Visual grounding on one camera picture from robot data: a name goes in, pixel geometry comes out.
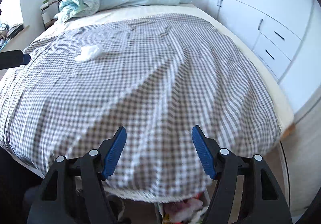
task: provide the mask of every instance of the round metal joint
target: round metal joint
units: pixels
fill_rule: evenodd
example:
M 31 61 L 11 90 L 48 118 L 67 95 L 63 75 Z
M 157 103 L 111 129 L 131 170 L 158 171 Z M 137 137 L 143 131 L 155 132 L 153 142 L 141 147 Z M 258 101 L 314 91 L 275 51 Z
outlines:
M 65 157 L 64 156 L 58 156 L 57 158 L 56 158 L 56 161 L 57 162 L 62 162 L 62 161 L 64 161 L 64 159 L 65 159 Z
M 98 151 L 97 150 L 91 150 L 90 152 L 89 152 L 89 155 L 90 156 L 96 156 L 98 154 Z
M 220 150 L 220 153 L 221 153 L 222 155 L 228 155 L 230 152 L 228 151 L 228 149 L 221 149 L 221 150 Z
M 262 156 L 259 155 L 259 154 L 256 154 L 256 155 L 254 156 L 254 159 L 256 159 L 257 161 L 262 161 L 262 160 L 263 160 Z

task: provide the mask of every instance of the crumpled white tissue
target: crumpled white tissue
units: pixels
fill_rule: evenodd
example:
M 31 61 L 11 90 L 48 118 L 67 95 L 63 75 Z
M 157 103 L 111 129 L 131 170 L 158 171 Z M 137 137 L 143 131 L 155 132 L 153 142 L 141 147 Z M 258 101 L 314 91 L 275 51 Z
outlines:
M 81 53 L 75 57 L 75 61 L 90 61 L 99 58 L 104 51 L 101 45 L 85 45 L 80 47 Z

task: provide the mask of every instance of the blanket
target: blanket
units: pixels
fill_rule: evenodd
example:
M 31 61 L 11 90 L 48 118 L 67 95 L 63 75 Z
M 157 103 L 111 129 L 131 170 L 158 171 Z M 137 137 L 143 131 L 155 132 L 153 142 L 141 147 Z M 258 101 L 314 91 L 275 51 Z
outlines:
M 76 62 L 80 47 L 104 55 Z M 149 202 L 180 201 L 211 179 L 191 130 L 240 156 L 266 154 L 280 139 L 271 98 L 253 64 L 211 23 L 161 14 L 91 25 L 40 39 L 31 62 L 0 83 L 0 145 L 49 170 L 58 155 L 83 156 L 112 138 L 127 143 L 106 190 Z

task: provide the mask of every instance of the white drawer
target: white drawer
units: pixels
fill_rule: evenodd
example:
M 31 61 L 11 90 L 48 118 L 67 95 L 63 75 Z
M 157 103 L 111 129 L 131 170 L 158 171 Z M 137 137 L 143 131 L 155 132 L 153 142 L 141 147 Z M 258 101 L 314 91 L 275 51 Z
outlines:
M 254 46 L 254 51 L 261 57 L 278 79 L 282 76 L 291 62 L 274 43 L 262 34 L 260 34 L 260 37 Z
M 264 18 L 260 31 L 292 60 L 301 42 L 300 38 L 269 16 Z

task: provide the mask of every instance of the brown and white checkered fabric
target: brown and white checkered fabric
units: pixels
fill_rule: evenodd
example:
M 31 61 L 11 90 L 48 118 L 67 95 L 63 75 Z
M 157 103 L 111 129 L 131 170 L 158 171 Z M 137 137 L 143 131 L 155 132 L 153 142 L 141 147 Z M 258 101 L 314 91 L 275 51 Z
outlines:
M 104 56 L 74 60 L 95 44 Z M 141 200 L 176 200 L 211 182 L 192 143 L 194 125 L 241 156 L 265 154 L 280 139 L 255 67 L 201 18 L 92 25 L 37 40 L 25 53 L 31 62 L 0 84 L 0 145 L 44 174 L 58 155 L 83 156 L 124 126 L 127 143 L 107 185 Z

